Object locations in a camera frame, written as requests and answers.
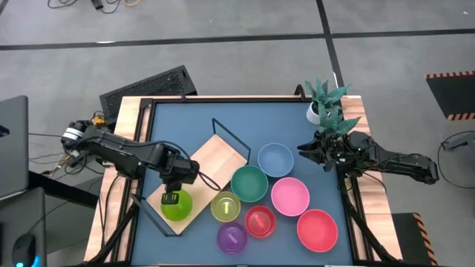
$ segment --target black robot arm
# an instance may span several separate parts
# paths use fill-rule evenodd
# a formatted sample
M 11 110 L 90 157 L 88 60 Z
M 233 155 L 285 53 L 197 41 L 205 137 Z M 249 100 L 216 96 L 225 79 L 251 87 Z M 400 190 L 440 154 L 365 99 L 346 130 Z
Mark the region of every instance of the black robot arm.
M 198 162 L 184 158 L 170 142 L 139 143 L 108 133 L 89 121 L 69 124 L 61 142 L 67 151 L 88 151 L 115 164 L 117 172 L 131 179 L 142 179 L 145 168 L 160 173 L 166 194 L 162 204 L 175 204 L 181 185 L 193 184 L 198 174 Z
M 436 163 L 429 157 L 387 151 L 373 138 L 358 131 L 345 136 L 316 131 L 313 141 L 299 145 L 298 149 L 301 156 L 325 164 L 325 171 L 337 164 L 355 177 L 365 171 L 379 171 L 406 175 L 428 185 L 439 180 Z

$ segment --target bowl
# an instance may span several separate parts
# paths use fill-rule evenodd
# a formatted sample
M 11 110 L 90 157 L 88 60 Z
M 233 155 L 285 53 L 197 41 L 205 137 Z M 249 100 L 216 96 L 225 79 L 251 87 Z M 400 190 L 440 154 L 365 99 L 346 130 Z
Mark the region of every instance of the bowl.
M 278 180 L 271 192 L 272 204 L 283 215 L 298 216 L 310 204 L 310 193 L 299 179 L 285 177 Z
M 211 214 L 222 223 L 231 222 L 238 217 L 239 213 L 240 201 L 232 192 L 220 192 L 211 201 Z
M 178 194 L 178 203 L 173 205 L 160 205 L 160 209 L 165 215 L 165 218 L 171 221 L 180 221 L 185 218 L 191 213 L 193 209 L 193 200 L 188 192 L 184 190 L 176 191 L 175 193 Z
M 325 211 L 306 211 L 297 222 L 297 235 L 302 244 L 314 252 L 327 252 L 338 239 L 338 228 L 333 218 Z
M 247 165 L 236 170 L 231 178 L 231 190 L 244 202 L 256 202 L 266 195 L 269 181 L 258 167 Z
M 285 145 L 271 143 L 259 151 L 258 164 L 270 177 L 285 177 L 294 166 L 294 156 Z
M 244 226 L 237 222 L 228 222 L 217 233 L 217 245 L 226 254 L 238 254 L 247 244 Z
M 264 205 L 255 206 L 248 210 L 244 221 L 246 230 L 253 237 L 268 237 L 275 230 L 274 213 Z

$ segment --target computer mouse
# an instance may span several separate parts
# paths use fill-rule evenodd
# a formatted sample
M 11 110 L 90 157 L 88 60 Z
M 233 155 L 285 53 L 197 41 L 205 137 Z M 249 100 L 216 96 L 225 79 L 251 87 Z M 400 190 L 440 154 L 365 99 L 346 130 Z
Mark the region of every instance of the computer mouse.
M 15 267 L 31 267 L 36 256 L 36 239 L 32 234 L 20 236 L 13 245 L 12 261 Z

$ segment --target pink bowl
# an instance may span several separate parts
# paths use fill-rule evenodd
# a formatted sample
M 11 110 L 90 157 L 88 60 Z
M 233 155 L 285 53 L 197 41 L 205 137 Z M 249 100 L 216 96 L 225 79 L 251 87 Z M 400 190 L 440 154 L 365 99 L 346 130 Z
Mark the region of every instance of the pink bowl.
M 299 179 L 285 177 L 272 187 L 272 204 L 283 215 L 298 216 L 309 206 L 310 193 Z

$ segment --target yellow-green bowl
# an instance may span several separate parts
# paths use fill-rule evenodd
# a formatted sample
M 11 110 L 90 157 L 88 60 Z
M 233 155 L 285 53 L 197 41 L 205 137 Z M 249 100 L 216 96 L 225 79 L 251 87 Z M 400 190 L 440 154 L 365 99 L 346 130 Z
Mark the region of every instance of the yellow-green bowl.
M 239 213 L 240 200 L 232 192 L 220 192 L 211 201 L 211 214 L 222 223 L 231 222 L 238 217 Z
M 178 194 L 178 203 L 173 205 L 161 205 L 163 215 L 174 222 L 183 220 L 190 215 L 193 209 L 193 200 L 190 194 L 184 190 L 176 191 Z

